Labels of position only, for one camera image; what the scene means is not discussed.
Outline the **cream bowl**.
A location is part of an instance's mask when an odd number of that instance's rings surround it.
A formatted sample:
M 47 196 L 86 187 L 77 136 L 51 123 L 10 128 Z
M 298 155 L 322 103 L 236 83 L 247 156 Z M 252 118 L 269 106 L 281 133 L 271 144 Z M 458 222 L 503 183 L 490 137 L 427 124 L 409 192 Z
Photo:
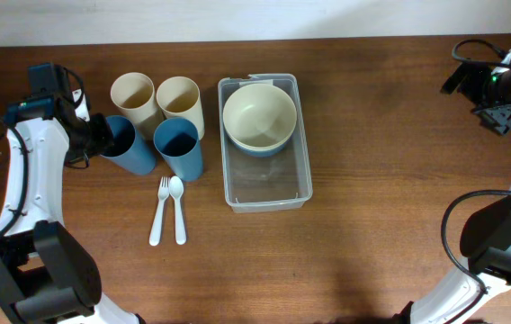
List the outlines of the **cream bowl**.
M 240 149 L 253 152 L 268 152 L 283 148 L 292 138 L 292 135 L 281 139 L 273 138 L 271 135 L 265 133 L 240 139 L 228 135 L 228 138 Z
M 242 86 L 223 107 L 225 131 L 237 139 L 262 133 L 285 138 L 295 131 L 297 119 L 295 103 L 275 85 Z

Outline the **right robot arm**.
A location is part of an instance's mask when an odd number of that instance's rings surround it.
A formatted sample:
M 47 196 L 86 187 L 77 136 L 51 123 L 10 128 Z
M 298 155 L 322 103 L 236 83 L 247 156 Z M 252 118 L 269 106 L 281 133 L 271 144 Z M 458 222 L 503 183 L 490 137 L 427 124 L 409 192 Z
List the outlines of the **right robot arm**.
M 460 65 L 441 91 L 458 92 L 475 106 L 472 114 L 481 126 L 499 135 L 511 129 L 511 49 L 490 44 L 498 61 L 464 58 L 457 49 L 452 56 Z M 446 229 L 455 207 L 463 201 L 492 195 L 497 201 L 467 219 L 460 238 L 462 256 L 449 247 Z M 507 190 L 480 190 L 453 200 L 441 222 L 444 251 L 453 269 L 425 297 L 409 302 L 393 316 L 396 323 L 470 323 L 472 315 L 489 300 L 511 290 L 511 186 Z

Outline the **blue bowl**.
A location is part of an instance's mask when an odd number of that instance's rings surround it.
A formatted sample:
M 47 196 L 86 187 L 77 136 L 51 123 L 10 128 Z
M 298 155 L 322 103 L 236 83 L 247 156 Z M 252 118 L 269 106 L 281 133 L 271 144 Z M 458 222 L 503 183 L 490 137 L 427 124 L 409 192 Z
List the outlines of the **blue bowl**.
M 288 144 L 288 142 L 284 142 L 283 144 L 281 144 L 280 146 L 278 146 L 276 148 L 255 150 L 255 149 L 247 148 L 247 147 L 240 145 L 240 144 L 236 143 L 235 141 L 233 141 L 233 145 L 237 149 L 244 152 L 245 154 L 248 154 L 249 156 L 256 157 L 256 158 L 267 158 L 267 157 L 273 156 L 273 155 L 277 154 L 278 152 L 280 152 L 281 150 L 283 150 L 287 144 Z

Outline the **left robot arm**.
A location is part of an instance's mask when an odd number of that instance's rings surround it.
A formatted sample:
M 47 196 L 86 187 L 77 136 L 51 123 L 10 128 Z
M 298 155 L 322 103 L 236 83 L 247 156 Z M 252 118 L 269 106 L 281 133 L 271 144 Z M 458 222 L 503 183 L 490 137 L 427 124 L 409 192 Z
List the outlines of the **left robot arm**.
M 73 76 L 53 63 L 29 67 L 31 95 L 2 118 L 10 160 L 0 214 L 0 308 L 12 323 L 140 324 L 140 315 L 103 293 L 94 259 L 64 225 L 64 168 L 113 144 L 85 90 L 71 89 Z

